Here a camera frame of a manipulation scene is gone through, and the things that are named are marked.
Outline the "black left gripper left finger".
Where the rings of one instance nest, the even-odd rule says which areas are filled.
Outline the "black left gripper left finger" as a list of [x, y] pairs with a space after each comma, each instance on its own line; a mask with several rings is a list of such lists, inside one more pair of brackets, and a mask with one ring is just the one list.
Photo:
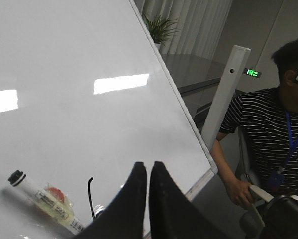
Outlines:
[[147, 194], [147, 171], [135, 162], [123, 188], [109, 206], [75, 239], [141, 239]]

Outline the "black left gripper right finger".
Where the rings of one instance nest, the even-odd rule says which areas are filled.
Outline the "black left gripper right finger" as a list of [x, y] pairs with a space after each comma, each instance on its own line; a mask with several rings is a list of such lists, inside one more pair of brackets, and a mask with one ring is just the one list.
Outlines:
[[160, 161], [151, 171], [149, 219], [153, 239], [228, 238], [191, 204]]

